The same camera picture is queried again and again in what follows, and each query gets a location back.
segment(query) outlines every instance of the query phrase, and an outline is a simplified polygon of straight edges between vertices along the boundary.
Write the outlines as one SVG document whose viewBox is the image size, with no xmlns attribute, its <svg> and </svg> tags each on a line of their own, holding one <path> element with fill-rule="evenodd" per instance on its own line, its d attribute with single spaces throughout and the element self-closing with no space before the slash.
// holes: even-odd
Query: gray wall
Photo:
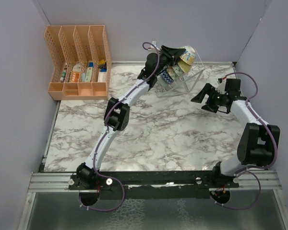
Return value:
<svg viewBox="0 0 288 230">
<path fill-rule="evenodd" d="M 0 230 L 17 229 L 54 114 L 44 30 L 31 0 L 0 1 Z"/>
<path fill-rule="evenodd" d="M 256 79 L 259 93 L 252 105 L 267 122 L 281 129 L 275 168 L 288 205 L 288 0 L 271 2 L 243 51 L 237 70 Z M 252 95 L 252 82 L 242 80 L 244 94 Z"/>
<path fill-rule="evenodd" d="M 271 0 L 38 0 L 50 24 L 104 24 L 112 60 L 143 61 L 142 42 L 237 61 Z"/>
</svg>

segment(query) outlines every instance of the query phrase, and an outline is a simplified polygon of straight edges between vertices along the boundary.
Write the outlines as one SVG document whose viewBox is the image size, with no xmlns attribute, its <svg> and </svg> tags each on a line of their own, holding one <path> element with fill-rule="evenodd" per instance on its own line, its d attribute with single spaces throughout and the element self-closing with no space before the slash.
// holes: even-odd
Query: marble countertop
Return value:
<svg viewBox="0 0 288 230">
<path fill-rule="evenodd" d="M 113 65 L 110 96 L 123 95 L 143 66 Z M 236 154 L 243 129 L 232 115 L 213 114 L 192 103 L 208 82 L 233 72 L 231 65 L 206 65 L 192 92 L 158 98 L 153 88 L 131 108 L 129 124 L 112 142 L 102 171 L 210 170 Z M 45 172 L 75 171 L 96 144 L 107 101 L 62 101 Z"/>
</svg>

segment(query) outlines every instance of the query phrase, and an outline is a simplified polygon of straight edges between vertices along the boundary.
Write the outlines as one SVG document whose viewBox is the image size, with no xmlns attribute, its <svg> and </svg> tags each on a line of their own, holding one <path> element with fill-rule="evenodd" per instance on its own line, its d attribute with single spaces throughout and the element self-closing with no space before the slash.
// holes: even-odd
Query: perforated divider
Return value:
<svg viewBox="0 0 288 230">
<path fill-rule="evenodd" d="M 103 25 L 48 26 L 45 42 L 54 64 L 54 72 L 48 92 L 54 100 L 101 100 L 108 98 L 111 72 L 111 56 L 108 39 Z M 98 81 L 98 62 L 107 61 L 107 80 Z M 91 82 L 82 82 L 88 62 L 94 64 Z M 70 72 L 77 63 L 81 70 L 78 82 L 70 82 Z M 67 72 L 64 82 L 60 82 L 65 63 Z"/>
</svg>

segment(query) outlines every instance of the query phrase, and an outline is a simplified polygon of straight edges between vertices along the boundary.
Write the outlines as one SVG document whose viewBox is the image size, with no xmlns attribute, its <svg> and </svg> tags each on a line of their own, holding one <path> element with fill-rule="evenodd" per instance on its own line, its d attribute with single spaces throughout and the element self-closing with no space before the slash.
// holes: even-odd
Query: white wire rack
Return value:
<svg viewBox="0 0 288 230">
<path fill-rule="evenodd" d="M 200 61 L 195 62 L 192 65 L 192 68 L 188 74 L 184 74 L 181 78 L 174 81 L 172 84 L 167 84 L 166 87 L 162 86 L 159 83 L 159 81 L 157 81 L 156 86 L 155 86 L 157 97 L 159 98 L 173 97 L 173 96 L 187 94 L 193 90 L 196 83 L 200 79 L 203 71 L 205 70 L 205 65 L 203 64 L 202 59 L 200 58 L 196 50 L 195 52 L 196 52 L 195 60 L 200 60 Z"/>
</svg>

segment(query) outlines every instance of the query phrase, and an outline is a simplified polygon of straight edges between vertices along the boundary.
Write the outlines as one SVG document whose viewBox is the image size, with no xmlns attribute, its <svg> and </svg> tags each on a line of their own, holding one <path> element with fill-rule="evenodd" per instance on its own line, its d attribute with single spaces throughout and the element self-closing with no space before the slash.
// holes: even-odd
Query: blue object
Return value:
<svg viewBox="0 0 288 230">
<path fill-rule="evenodd" d="M 167 84 L 172 84 L 174 82 L 174 80 L 170 77 L 166 69 L 162 70 L 160 75 L 166 81 Z"/>
</svg>

